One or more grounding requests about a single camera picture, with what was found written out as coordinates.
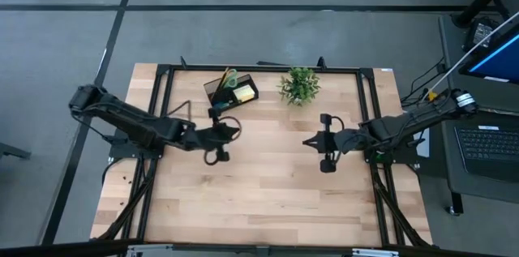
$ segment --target green plant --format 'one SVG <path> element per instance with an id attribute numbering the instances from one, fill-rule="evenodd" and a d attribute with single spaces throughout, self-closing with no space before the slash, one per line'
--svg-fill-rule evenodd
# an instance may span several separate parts
<path id="1" fill-rule="evenodd" d="M 288 105 L 294 104 L 302 106 L 303 103 L 310 103 L 315 99 L 315 94 L 320 87 L 317 85 L 319 78 L 313 70 L 306 67 L 293 67 L 289 71 L 290 79 L 281 76 L 281 88 L 279 92 L 281 99 L 285 97 L 289 100 Z"/>

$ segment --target black pen holder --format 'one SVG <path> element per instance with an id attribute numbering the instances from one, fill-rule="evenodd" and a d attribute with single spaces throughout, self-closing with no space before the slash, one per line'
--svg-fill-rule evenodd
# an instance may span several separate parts
<path id="1" fill-rule="evenodd" d="M 233 88 L 221 88 L 218 92 L 215 91 L 220 84 L 221 79 L 215 79 L 209 83 L 204 84 L 204 89 L 208 95 L 209 102 L 213 108 L 218 108 L 221 112 L 238 107 L 247 102 L 258 99 L 259 93 L 258 88 L 254 84 L 250 75 L 242 75 L 236 79 L 236 87 Z M 249 85 L 254 91 L 254 97 L 246 101 L 240 101 L 234 94 L 234 90 Z"/>

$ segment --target gray carpet floor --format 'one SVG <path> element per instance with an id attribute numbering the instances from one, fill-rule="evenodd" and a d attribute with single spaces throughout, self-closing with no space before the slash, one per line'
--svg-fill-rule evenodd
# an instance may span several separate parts
<path id="1" fill-rule="evenodd" d="M 2 4 L 115 4 L 121 0 L 0 0 Z M 129 0 L 130 5 L 330 4 L 467 5 L 472 0 Z M 515 12 L 517 0 L 503 0 Z M 443 55 L 439 13 L 329 11 L 126 12 L 104 85 L 124 97 L 136 62 L 390 67 L 400 94 Z M 114 11 L 0 11 L 0 142 L 32 152 L 30 161 L 0 161 L 0 247 L 38 242 L 78 129 L 66 104 L 97 75 Z M 94 120 L 104 132 L 113 128 Z M 89 134 L 56 242 L 88 239 L 109 146 Z M 463 196 L 465 214 L 443 211 L 447 184 L 421 179 L 435 244 L 448 249 L 516 255 L 519 206 Z M 175 252 L 174 255 L 208 255 Z M 211 256 L 234 254 L 214 253 Z"/>

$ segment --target desk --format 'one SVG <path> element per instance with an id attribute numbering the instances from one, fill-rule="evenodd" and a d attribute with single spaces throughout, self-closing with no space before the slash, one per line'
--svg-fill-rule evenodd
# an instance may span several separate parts
<path id="1" fill-rule="evenodd" d="M 451 18 L 448 15 L 440 18 L 440 33 L 445 61 L 447 67 L 451 67 L 464 54 L 461 50 L 461 45 L 465 39 L 465 33 L 463 29 L 457 28 L 452 24 Z M 504 94 L 510 94 L 511 97 L 516 96 L 515 94 L 517 94 L 519 88 L 511 84 L 502 84 L 460 75 L 457 71 L 454 71 L 448 77 L 448 86 L 450 88 L 467 90 L 476 102 L 483 107 L 491 109 L 519 107 L 516 101 L 503 100 Z M 481 123 L 481 125 L 503 125 L 501 123 L 504 121 L 503 118 L 508 118 L 505 124 L 509 125 L 510 117 L 483 112 L 476 115 L 472 122 L 476 125 L 478 123 Z M 454 132 L 455 124 L 456 121 L 442 122 L 431 129 L 431 158 L 434 157 L 432 158 L 433 161 L 445 162 L 447 168 L 445 177 L 448 180 L 449 189 L 458 194 L 519 203 L 519 194 L 517 193 L 519 191 L 519 183 L 500 182 L 465 171 Z"/>
<path id="2" fill-rule="evenodd" d="M 135 65 L 127 103 L 148 109 L 156 69 L 157 64 Z M 341 117 L 346 127 L 355 128 L 362 121 L 355 75 L 318 74 L 320 93 L 311 104 L 297 107 L 280 101 L 276 86 L 282 73 L 249 74 L 259 89 L 259 99 L 224 113 L 242 123 L 241 137 L 226 146 L 230 162 L 207 166 L 201 151 L 165 148 L 144 241 L 380 246 L 373 187 L 363 154 L 348 153 L 336 173 L 324 174 L 319 170 L 319 155 L 302 145 L 304 139 L 322 130 L 321 113 Z M 401 113 L 392 71 L 374 69 L 374 75 L 381 113 Z M 168 109 L 191 100 L 192 120 L 198 127 L 210 126 L 203 84 L 220 76 L 218 71 L 175 71 Z M 369 97 L 366 80 L 364 88 Z M 368 108 L 372 116 L 370 103 Z M 184 118 L 186 113 L 179 110 L 175 116 Z M 135 159 L 125 159 L 107 173 L 92 237 L 104 233 L 124 208 L 134 170 Z M 416 175 L 405 165 L 394 165 L 392 171 L 400 209 L 421 237 L 431 242 Z M 139 210 L 135 210 L 131 237 L 135 236 Z M 386 209 L 394 243 L 390 216 Z"/>

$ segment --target wooden table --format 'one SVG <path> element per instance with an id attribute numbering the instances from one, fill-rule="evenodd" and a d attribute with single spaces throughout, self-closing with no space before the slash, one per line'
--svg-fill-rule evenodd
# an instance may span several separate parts
<path id="1" fill-rule="evenodd" d="M 156 69 L 157 64 L 135 65 L 127 103 L 148 109 Z M 374 72 L 382 114 L 400 114 L 392 71 Z M 374 192 L 362 152 L 343 155 L 337 172 L 325 174 L 319 169 L 322 156 L 302 145 L 322 130 L 321 113 L 339 116 L 346 127 L 355 128 L 362 121 L 355 76 L 319 74 L 320 93 L 311 104 L 297 107 L 280 101 L 276 86 L 281 73 L 250 74 L 259 99 L 225 112 L 243 126 L 241 137 L 226 146 L 230 162 L 207 166 L 201 151 L 166 147 L 157 170 L 145 241 L 380 246 Z M 191 100 L 193 121 L 198 127 L 210 126 L 203 84 L 220 75 L 175 71 L 169 110 Z M 372 117 L 367 82 L 364 88 Z M 175 116 L 185 118 L 186 114 L 179 110 Z M 104 233 L 126 205 L 135 163 L 135 159 L 125 159 L 107 173 L 92 237 Z M 431 242 L 416 175 L 405 165 L 394 165 L 392 171 L 400 209 L 420 236 Z M 139 210 L 135 210 L 131 237 L 136 234 Z M 386 208 L 394 243 L 390 216 Z"/>

